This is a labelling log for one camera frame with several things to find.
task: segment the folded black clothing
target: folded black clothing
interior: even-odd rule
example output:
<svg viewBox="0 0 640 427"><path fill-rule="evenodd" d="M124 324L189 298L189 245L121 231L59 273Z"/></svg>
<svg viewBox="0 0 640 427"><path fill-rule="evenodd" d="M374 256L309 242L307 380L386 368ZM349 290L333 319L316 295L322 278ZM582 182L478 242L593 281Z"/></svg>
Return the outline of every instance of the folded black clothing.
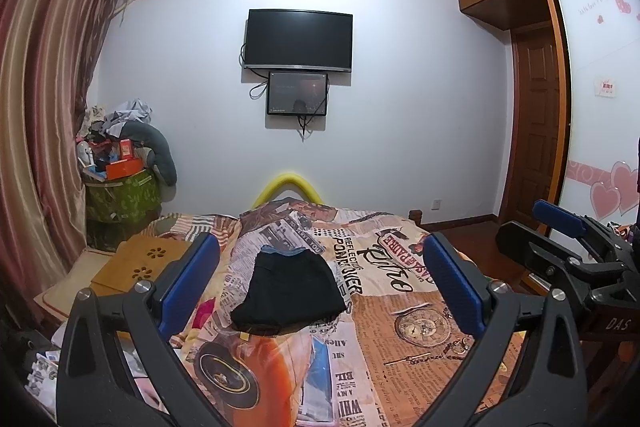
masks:
<svg viewBox="0 0 640 427"><path fill-rule="evenodd" d="M231 312L236 328L254 335L289 333L329 322L345 311L334 274L321 255L258 252L244 302Z"/></svg>

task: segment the blue gripper pad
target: blue gripper pad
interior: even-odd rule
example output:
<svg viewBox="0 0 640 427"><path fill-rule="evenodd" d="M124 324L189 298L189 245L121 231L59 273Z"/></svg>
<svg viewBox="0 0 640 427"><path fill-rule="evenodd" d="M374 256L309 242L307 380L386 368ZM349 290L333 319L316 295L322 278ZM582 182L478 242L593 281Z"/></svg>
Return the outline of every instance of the blue gripper pad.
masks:
<svg viewBox="0 0 640 427"><path fill-rule="evenodd" d="M196 251L190 252L191 248L195 248ZM183 256L189 255L191 260L182 268L178 279L162 298L162 318L158 330L166 341L172 335L180 333L187 325L193 309L220 262L220 245L216 236L210 233L201 233L190 250Z"/></svg>
<svg viewBox="0 0 640 427"><path fill-rule="evenodd" d="M538 200L533 204L532 214L540 223L572 239L582 237L587 232L582 218L545 200Z"/></svg>
<svg viewBox="0 0 640 427"><path fill-rule="evenodd" d="M484 333L491 300L487 279L476 265L464 261L441 233L424 240L422 259L444 297L460 331L478 339Z"/></svg>

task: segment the bedspread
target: bedspread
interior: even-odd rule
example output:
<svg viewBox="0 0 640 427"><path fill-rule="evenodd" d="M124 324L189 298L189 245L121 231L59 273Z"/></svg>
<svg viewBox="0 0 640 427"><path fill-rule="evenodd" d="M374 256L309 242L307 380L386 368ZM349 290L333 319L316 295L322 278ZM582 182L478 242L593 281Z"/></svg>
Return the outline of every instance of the bedspread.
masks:
<svg viewBox="0 0 640 427"><path fill-rule="evenodd" d="M223 216L167 219L145 233L192 239L207 219L219 219L211 229L224 241L221 263L172 344L234 427L411 426L473 344L422 263L428 233L412 221L291 198L246 212L239 223ZM244 300L266 244L322 255L347 311L277 337L234 330L229 313ZM521 344L514 335L480 409L500 398ZM162 409L157 397L155 403Z"/></svg>

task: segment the wooden floor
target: wooden floor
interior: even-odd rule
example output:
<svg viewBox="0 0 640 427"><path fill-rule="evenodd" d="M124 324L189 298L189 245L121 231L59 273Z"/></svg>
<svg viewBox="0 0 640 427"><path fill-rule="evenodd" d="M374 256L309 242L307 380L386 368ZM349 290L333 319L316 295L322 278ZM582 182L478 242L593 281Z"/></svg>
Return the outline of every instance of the wooden floor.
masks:
<svg viewBox="0 0 640 427"><path fill-rule="evenodd" d="M529 293L520 285L524 268L502 255L495 246L497 223L485 221L441 232L457 250L469 256L486 276L505 281L515 291Z"/></svg>

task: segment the door frame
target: door frame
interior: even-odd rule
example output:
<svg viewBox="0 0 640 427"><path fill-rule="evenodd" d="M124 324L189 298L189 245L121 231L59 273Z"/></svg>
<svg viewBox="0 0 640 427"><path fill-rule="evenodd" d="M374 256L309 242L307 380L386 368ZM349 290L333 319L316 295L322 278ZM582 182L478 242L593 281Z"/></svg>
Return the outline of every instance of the door frame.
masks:
<svg viewBox="0 0 640 427"><path fill-rule="evenodd" d="M559 111L558 111L558 145L556 146L556 158L554 160L553 174L551 175L551 183L549 187L549 195L547 201L558 204L560 200L560 192L562 190L562 182L564 182L564 171L566 169L566 160L569 152L569 137L571 127L571 74L569 65L568 48L564 36L564 26L562 18L558 13L558 0L546 0L551 13L549 21L523 26L511 31L511 50L513 52L513 124L511 131L511 150L509 153L509 164L507 167L507 178L504 183L504 192L502 194L502 202L500 203L500 213L498 213L498 223L502 224L505 220L507 210L507 202L511 194L511 185L513 182L513 169L515 161L515 150L518 139L518 118L520 116L520 79L518 74L518 52L516 39L519 33L529 32L535 29L551 26L556 41L556 54L558 56L558 78L559 78ZM549 227L540 225L538 227L540 233L548 235Z"/></svg>

